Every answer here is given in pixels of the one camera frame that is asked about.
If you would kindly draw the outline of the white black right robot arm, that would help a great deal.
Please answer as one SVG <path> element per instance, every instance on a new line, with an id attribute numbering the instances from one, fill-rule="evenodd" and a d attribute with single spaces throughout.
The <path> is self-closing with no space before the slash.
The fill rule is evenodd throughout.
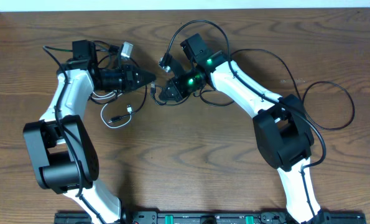
<path id="1" fill-rule="evenodd" d="M 193 68 L 185 71 L 169 53 L 159 62 L 173 72 L 160 99 L 180 101 L 203 85 L 230 97 L 251 118 L 257 148 L 263 159 L 279 173 L 286 196 L 286 209 L 297 223 L 323 223 L 324 215 L 315 198 L 310 168 L 311 146 L 319 135 L 302 112 L 301 101 L 271 92 L 246 75 L 229 56 L 206 50 L 187 57 Z"/>

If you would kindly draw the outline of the black mounting rail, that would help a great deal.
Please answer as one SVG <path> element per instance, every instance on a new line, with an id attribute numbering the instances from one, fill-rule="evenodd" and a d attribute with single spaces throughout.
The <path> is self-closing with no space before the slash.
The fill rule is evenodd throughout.
<path id="1" fill-rule="evenodd" d="M 324 224 L 366 224 L 363 213 L 320 212 L 317 223 Z M 291 224 L 295 223 L 287 212 L 259 213 L 158 213 L 152 211 L 134 212 L 129 220 L 116 220 L 116 223 L 133 224 Z"/>

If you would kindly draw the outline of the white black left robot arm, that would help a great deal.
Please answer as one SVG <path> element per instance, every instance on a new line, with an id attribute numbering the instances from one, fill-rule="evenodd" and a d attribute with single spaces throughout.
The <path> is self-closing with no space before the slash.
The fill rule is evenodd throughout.
<path id="1" fill-rule="evenodd" d="M 108 69 L 93 59 L 72 58 L 59 66 L 57 78 L 48 109 L 23 129 L 37 183 L 74 200 L 92 223 L 132 223 L 131 213 L 98 178 L 98 156 L 83 116 L 95 90 L 128 93 L 156 76 L 131 64 Z"/>

